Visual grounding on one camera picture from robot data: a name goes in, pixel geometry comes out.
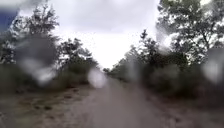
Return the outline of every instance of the green tree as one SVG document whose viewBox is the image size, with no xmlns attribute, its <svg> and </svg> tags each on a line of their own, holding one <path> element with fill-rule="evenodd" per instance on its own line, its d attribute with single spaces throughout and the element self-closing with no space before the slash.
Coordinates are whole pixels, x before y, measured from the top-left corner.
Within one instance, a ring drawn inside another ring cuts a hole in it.
<svg viewBox="0 0 224 128">
<path fill-rule="evenodd" d="M 158 7 L 157 28 L 176 33 L 173 48 L 187 53 L 191 62 L 200 63 L 209 49 L 223 45 L 224 1 L 211 2 L 201 5 L 200 0 L 161 0 Z"/>
</svg>

